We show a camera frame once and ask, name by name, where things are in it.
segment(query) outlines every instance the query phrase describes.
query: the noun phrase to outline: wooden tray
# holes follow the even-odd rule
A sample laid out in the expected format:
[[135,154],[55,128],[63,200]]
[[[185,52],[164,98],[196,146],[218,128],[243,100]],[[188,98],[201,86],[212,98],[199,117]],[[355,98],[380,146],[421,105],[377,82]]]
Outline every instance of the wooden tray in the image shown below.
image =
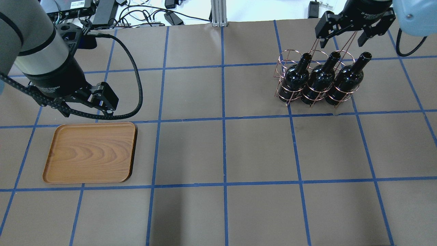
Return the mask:
[[116,183],[132,173],[136,127],[131,122],[61,125],[53,136],[46,183]]

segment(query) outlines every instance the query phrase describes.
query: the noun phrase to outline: white label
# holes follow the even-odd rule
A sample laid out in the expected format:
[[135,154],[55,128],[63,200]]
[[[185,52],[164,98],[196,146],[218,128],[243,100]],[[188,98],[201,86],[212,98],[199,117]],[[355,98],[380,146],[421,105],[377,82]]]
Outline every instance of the white label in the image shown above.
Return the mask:
[[85,7],[85,1],[76,1],[76,2],[71,2],[70,5],[70,9],[77,9],[77,8],[82,8]]

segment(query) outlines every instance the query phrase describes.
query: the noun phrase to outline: power adapter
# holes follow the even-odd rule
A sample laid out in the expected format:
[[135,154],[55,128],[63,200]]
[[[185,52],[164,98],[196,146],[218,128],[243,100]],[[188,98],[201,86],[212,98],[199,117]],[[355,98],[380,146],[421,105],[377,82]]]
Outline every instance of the power adapter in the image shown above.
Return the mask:
[[128,4],[128,0],[115,0],[120,6]]
[[174,9],[176,8],[176,4],[179,4],[179,0],[165,0],[165,8],[166,9]]
[[319,2],[310,1],[308,5],[308,19],[319,18]]
[[173,12],[165,13],[164,18],[166,21],[168,21],[171,25],[183,25],[184,22]]

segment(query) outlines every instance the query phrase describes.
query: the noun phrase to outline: grid square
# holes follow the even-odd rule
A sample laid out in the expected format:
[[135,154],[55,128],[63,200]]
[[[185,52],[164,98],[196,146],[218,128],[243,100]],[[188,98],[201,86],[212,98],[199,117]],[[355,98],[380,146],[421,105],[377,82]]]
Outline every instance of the grid square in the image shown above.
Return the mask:
[[0,245],[68,245],[79,191],[18,192]]
[[355,116],[293,118],[302,179],[372,178]]
[[55,127],[36,128],[26,162],[21,172],[18,188],[78,187],[80,184],[46,184],[42,180],[47,156],[52,145]]
[[225,67],[226,116],[287,115],[285,104],[274,97],[275,66]]
[[0,129],[0,189],[14,187],[31,134],[31,128]]
[[379,182],[396,245],[437,244],[437,180]]
[[220,28],[211,24],[171,26],[166,67],[220,65],[221,50]]
[[228,187],[229,245],[307,245],[298,185]]
[[370,61],[354,99],[359,112],[419,109],[398,60]]
[[83,192],[73,245],[145,245],[150,189]]
[[222,116],[220,68],[167,70],[162,119]]
[[[396,42],[399,30],[399,22],[395,20],[390,26],[390,33],[393,37],[393,41]],[[400,50],[402,53],[412,51],[422,40],[423,37],[411,36],[406,32],[402,32]],[[423,45],[411,56],[435,56],[437,55],[437,36],[429,35]]]
[[[144,100],[140,111],[130,118],[115,121],[148,121],[158,119],[162,71],[140,71],[139,75]],[[109,73],[107,82],[120,100],[117,110],[114,112],[115,115],[129,113],[136,108],[138,104],[138,85],[134,72]]]
[[[105,74],[85,74],[85,78],[88,83],[96,85],[99,82],[104,81]],[[77,109],[79,111],[97,114],[97,109],[89,108],[80,103],[68,103],[72,109]],[[88,119],[76,115],[70,115],[69,117],[64,117],[61,112],[56,109],[52,109],[50,106],[42,108],[41,115],[39,117],[39,125],[51,125],[51,124],[76,124],[76,123],[94,123],[94,119]]]
[[161,124],[156,184],[221,182],[222,121]]
[[[114,35],[114,30],[101,30],[99,32]],[[108,66],[109,54],[111,53],[113,39],[96,38],[97,47],[94,49],[78,49],[74,58],[84,72],[106,71]]]
[[304,184],[314,246],[390,245],[373,183]]
[[289,118],[226,121],[228,182],[297,180]]
[[[13,79],[23,85],[29,83],[26,77]],[[0,95],[0,126],[33,125],[38,115],[39,107],[32,97],[5,84],[3,93]]]
[[[312,41],[316,40],[314,28],[318,22],[318,18],[276,21],[282,50],[296,49],[302,54],[308,52],[314,43]],[[330,40],[325,48],[321,49],[320,44],[318,44],[315,49],[321,50],[328,55],[337,50],[333,40]],[[293,56],[293,59],[299,60],[299,55],[297,53],[296,55],[297,56]],[[326,60],[326,56],[320,53],[314,53],[314,60]]]
[[131,176],[121,183],[95,183],[86,186],[134,186],[151,185],[155,156],[157,124],[136,124],[137,140]]
[[437,58],[403,59],[403,62],[423,108],[437,109],[437,84],[433,83],[437,76]]
[[150,245],[225,244],[223,187],[156,189]]
[[223,31],[225,64],[277,61],[279,50],[273,21],[257,21],[256,25],[231,22]]
[[437,176],[437,148],[422,113],[360,119],[377,177]]
[[[138,68],[162,67],[166,27],[118,29],[117,37],[126,45]],[[132,69],[123,48],[115,43],[110,70]]]

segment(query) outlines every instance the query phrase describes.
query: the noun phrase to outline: blue tape grid line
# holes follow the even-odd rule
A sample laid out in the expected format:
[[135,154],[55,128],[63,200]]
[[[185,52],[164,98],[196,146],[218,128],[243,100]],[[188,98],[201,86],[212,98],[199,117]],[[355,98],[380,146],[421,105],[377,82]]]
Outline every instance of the blue tape grid line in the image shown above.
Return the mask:
[[[334,39],[334,44],[335,44],[336,49],[339,49],[336,38],[334,37],[333,39]],[[370,157],[369,148],[367,146],[366,137],[364,135],[363,127],[361,125],[360,116],[359,116],[358,111],[357,111],[357,105],[355,104],[354,95],[351,96],[351,100],[352,100],[352,106],[353,106],[354,112],[355,112],[355,117],[357,118],[358,128],[360,129],[361,138],[363,140],[364,150],[366,152],[370,172],[372,174],[372,180],[373,180],[373,184],[375,186],[376,195],[378,197],[379,207],[381,209],[381,214],[382,214],[382,218],[384,220],[385,229],[387,231],[388,240],[390,242],[390,245],[394,245],[392,231],[390,230],[390,225],[388,224],[387,214],[385,213],[384,203],[382,202],[381,192],[379,190],[379,185],[378,185],[378,182],[376,180],[375,170],[373,168],[373,163],[372,163],[372,159]]]
[[[388,36],[390,37],[390,40],[392,41],[393,47],[396,49],[396,44],[395,44],[395,41],[393,39],[393,36],[392,36],[392,33],[390,32],[390,30],[388,31]],[[428,120],[428,116],[425,113],[425,110],[423,109],[422,103],[419,100],[419,96],[417,95],[416,90],[414,89],[413,83],[411,82],[411,79],[408,75],[407,69],[405,68],[404,62],[402,61],[400,56],[398,56],[398,59],[399,59],[399,62],[401,63],[402,69],[404,70],[405,77],[408,80],[408,84],[410,85],[411,90],[413,91],[414,97],[416,98],[417,104],[419,104],[419,108],[420,108],[421,112],[423,113],[423,116],[425,117],[425,122],[427,123],[428,129],[430,130],[431,136],[433,137],[434,143],[437,147],[437,138],[436,138],[436,135],[434,134],[433,128],[431,127],[430,121]]]
[[222,132],[223,132],[223,211],[225,222],[225,246],[229,245],[228,233],[228,179],[226,170],[226,113],[225,113],[225,39],[224,29],[220,27],[222,48]]
[[[281,39],[279,38],[279,32],[277,30],[276,21],[273,21],[273,24],[274,24],[274,29],[275,29],[275,33],[276,33],[276,40],[277,40],[278,49],[279,49],[279,52],[282,52]],[[297,169],[297,173],[298,173],[298,183],[299,183],[299,190],[300,190],[300,194],[301,194],[302,212],[303,212],[303,218],[304,218],[304,223],[305,223],[306,239],[307,239],[308,245],[311,246],[311,236],[310,236],[310,232],[309,232],[308,216],[307,216],[306,203],[305,203],[305,194],[304,194],[304,190],[303,190],[302,175],[301,175],[301,171],[300,171],[299,156],[298,156],[298,147],[296,144],[295,128],[294,128],[294,124],[293,124],[293,114],[291,112],[290,104],[288,104],[288,117],[290,118],[291,137],[293,139],[293,149],[294,149],[294,153],[295,153],[296,169]]]
[[[403,114],[403,113],[422,113],[422,112],[437,112],[437,109],[425,109],[425,110],[396,110],[396,111],[373,111],[373,112],[345,112],[340,113],[336,116],[347,116],[347,115],[372,115],[372,114]],[[296,117],[315,117],[315,116],[334,116],[332,113],[314,113],[314,114],[293,114],[293,118]],[[225,117],[226,120],[232,119],[269,119],[269,118],[287,118],[286,115],[261,115],[261,116],[231,116]],[[188,122],[188,121],[211,121],[211,120],[223,120],[222,117],[215,118],[193,118],[193,119],[163,119],[161,122]],[[145,124],[145,123],[158,123],[157,120],[134,120],[131,121],[135,124]],[[36,128],[50,128],[58,127],[60,124],[54,125],[36,125]],[[33,125],[20,125],[20,126],[0,126],[0,129],[13,129],[13,128],[33,128]]]
[[[274,21],[274,27],[278,42],[278,48],[279,52],[281,52],[281,43],[279,38],[279,33],[277,30],[277,23]],[[305,206],[305,197],[303,192],[303,184],[316,184],[316,183],[356,183],[356,182],[373,182],[375,184],[375,188],[378,195],[378,200],[380,202],[382,214],[384,217],[384,222],[387,228],[388,236],[391,245],[394,245],[392,235],[390,232],[390,228],[388,225],[387,217],[385,215],[384,206],[382,203],[381,195],[379,192],[378,182],[387,182],[387,181],[408,181],[408,180],[436,180],[437,176],[422,176],[422,177],[397,177],[397,178],[376,178],[375,172],[373,170],[373,165],[371,163],[370,154],[368,152],[367,144],[365,142],[365,136],[364,132],[361,127],[361,122],[359,120],[359,115],[367,115],[367,114],[391,114],[391,113],[423,113],[426,123],[428,125],[428,128],[430,129],[431,135],[434,139],[435,144],[437,145],[437,139],[435,137],[435,134],[430,126],[429,120],[426,116],[426,112],[437,112],[437,109],[423,109],[422,104],[419,100],[419,97],[417,96],[417,93],[413,87],[413,84],[410,80],[410,77],[406,71],[406,68],[403,64],[403,59],[423,59],[423,58],[437,58],[437,56],[409,56],[409,57],[388,57],[388,58],[374,58],[374,60],[395,60],[398,59],[402,65],[402,68],[404,70],[404,73],[407,77],[407,80],[410,84],[410,87],[416,97],[416,100],[420,106],[420,110],[405,110],[405,111],[378,111],[378,112],[358,112],[354,99],[352,97],[352,102],[354,106],[354,112],[347,112],[340,114],[341,116],[345,115],[355,115],[357,118],[357,122],[360,128],[360,133],[363,138],[364,147],[366,150],[366,154],[368,155],[369,165],[371,167],[372,172],[372,179],[329,179],[329,180],[302,180],[302,176],[300,173],[300,166],[298,162],[298,154],[297,154],[297,145],[295,141],[295,134],[294,134],[294,126],[293,126],[293,118],[294,117],[311,117],[311,116],[333,116],[331,113],[320,113],[320,114],[292,114],[291,108],[288,108],[288,115],[273,115],[273,116],[244,116],[244,117],[226,117],[225,116],[225,67],[244,67],[244,66],[262,66],[262,65],[276,65],[276,63],[244,63],[244,64],[224,64],[224,34],[223,34],[223,27],[221,28],[221,42],[222,42],[222,64],[221,65],[209,65],[209,66],[190,66],[190,67],[166,67],[166,53],[167,53],[167,46],[168,46],[168,34],[169,34],[169,28],[167,27],[166,32],[166,45],[165,45],[165,51],[164,51],[164,63],[162,68],[146,68],[146,69],[139,69],[139,71],[148,71],[148,70],[162,70],[163,71],[163,77],[162,77],[162,84],[161,84],[161,97],[160,97],[160,112],[159,112],[159,118],[158,120],[150,120],[150,121],[133,121],[134,123],[158,123],[157,128],[157,134],[156,134],[156,145],[155,145],[155,160],[154,160],[154,167],[153,167],[153,176],[152,176],[152,185],[142,185],[142,186],[97,186],[97,187],[85,187],[84,184],[82,184],[81,187],[53,187],[53,188],[17,188],[19,178],[22,172],[22,169],[24,167],[24,163],[27,157],[27,153],[33,138],[33,135],[35,133],[36,128],[43,128],[43,127],[58,127],[59,125],[38,125],[38,120],[41,114],[42,108],[40,107],[37,119],[35,120],[34,125],[23,125],[23,126],[0,126],[0,129],[8,129],[8,128],[32,128],[32,134],[29,139],[23,161],[20,166],[20,170],[16,179],[16,183],[13,189],[0,189],[0,192],[11,192],[11,197],[7,206],[7,210],[5,212],[5,215],[2,220],[2,224],[0,227],[0,235],[3,231],[4,224],[7,219],[7,214],[9,213],[10,206],[12,204],[12,200],[14,198],[14,195],[16,192],[24,192],[24,191],[57,191],[57,190],[75,190],[80,191],[78,205],[76,209],[76,216],[73,224],[72,234],[70,238],[70,245],[72,245],[74,240],[74,234],[76,230],[78,215],[80,211],[80,205],[82,201],[83,191],[84,190],[126,190],[126,189],[151,189],[151,196],[150,196],[150,206],[149,206],[149,218],[148,218],[148,228],[147,228],[147,236],[146,236],[146,245],[149,245],[149,238],[150,238],[150,229],[151,229],[151,217],[152,217],[152,208],[153,208],[153,195],[154,195],[154,189],[165,189],[165,188],[177,188],[177,187],[209,187],[209,186],[222,186],[224,188],[224,211],[225,211],[225,244],[229,244],[229,237],[228,237],[228,218],[227,218],[227,186],[250,186],[250,185],[289,185],[289,184],[298,184],[301,191],[301,199],[302,199],[302,210],[304,214],[304,220],[305,220],[305,229],[307,233],[307,240],[308,244],[311,245],[311,239],[310,239],[310,233],[309,233],[309,226],[308,226],[308,219],[307,219],[307,213],[306,213],[306,206]],[[388,32],[390,39],[392,41],[392,44],[394,44],[393,38],[391,36],[390,31]],[[338,45],[336,42],[336,39],[334,38],[334,43],[336,45],[336,48],[338,49]],[[115,41],[112,43],[111,52],[108,60],[107,69],[104,71],[90,71],[85,72],[86,74],[95,74],[95,73],[105,73],[105,81],[107,79],[107,76],[109,73],[114,72],[132,72],[132,69],[126,69],[126,70],[109,70],[111,57],[114,49]],[[221,118],[197,118],[197,119],[169,119],[169,120],[161,120],[161,113],[162,113],[162,103],[163,103],[163,89],[164,89],[164,79],[165,79],[165,70],[175,70],[175,69],[196,69],[196,68],[210,68],[210,67],[220,67],[222,69],[222,117]],[[11,77],[23,77],[22,75],[15,75]],[[262,118],[290,118],[290,126],[292,131],[292,138],[293,138],[293,147],[295,150],[295,158],[296,158],[296,168],[298,170],[298,180],[295,181],[269,181],[269,182],[232,182],[228,183],[226,179],[226,131],[225,131],[225,121],[226,120],[233,120],[233,119],[262,119]],[[169,185],[156,185],[155,179],[156,179],[156,165],[157,165],[157,153],[158,153],[158,146],[159,146],[159,132],[160,132],[160,123],[162,122],[184,122],[184,121],[204,121],[204,120],[222,120],[223,121],[223,172],[224,172],[224,178],[223,183],[193,183],[193,184],[169,184]]]
[[150,244],[150,230],[152,227],[152,209],[153,209],[153,198],[155,195],[156,166],[158,163],[158,147],[159,147],[159,143],[160,143],[161,117],[162,117],[163,98],[164,98],[164,81],[165,81],[167,48],[168,48],[168,34],[169,34],[169,27],[167,27],[166,37],[165,37],[163,74],[162,74],[162,81],[161,81],[160,109],[159,109],[159,114],[158,114],[158,127],[156,129],[155,155],[154,155],[154,160],[153,160],[153,172],[152,172],[152,187],[150,189],[149,217],[148,217],[147,231],[146,231],[146,246],[149,246],[149,244]]
[[[226,186],[253,186],[253,185],[291,185],[291,184],[325,184],[325,183],[364,183],[364,182],[395,182],[395,181],[414,181],[414,180],[437,180],[437,176],[421,177],[394,177],[376,179],[316,179],[316,180],[280,180],[280,181],[253,181],[253,182],[227,182]],[[185,184],[166,184],[166,185],[133,185],[133,186],[85,186],[83,190],[137,190],[137,189],[170,189],[188,187],[220,187],[224,183],[185,183]],[[12,192],[14,189],[0,189],[0,192]],[[29,191],[71,191],[82,190],[78,187],[51,187],[51,188],[17,188],[16,192]]]
[[39,117],[41,115],[41,111],[42,111],[42,107],[39,107],[38,115],[36,116],[34,127],[32,128],[32,133],[30,135],[29,142],[26,146],[26,150],[24,151],[23,160],[21,161],[21,165],[20,165],[20,169],[18,170],[17,178],[15,179],[14,188],[11,191],[9,203],[7,204],[7,208],[6,208],[6,211],[5,211],[4,216],[3,216],[3,220],[2,220],[1,225],[0,225],[0,236],[3,232],[4,224],[6,223],[7,215],[9,214],[10,206],[12,204],[12,200],[14,199],[15,192],[17,191],[18,182],[20,181],[21,173],[23,172],[23,167],[24,167],[24,164],[26,162],[26,158],[27,158],[27,155],[29,152],[30,144],[32,143],[32,139],[33,139],[33,136],[35,134],[35,129],[36,129],[35,126],[36,126],[36,124],[38,124]]

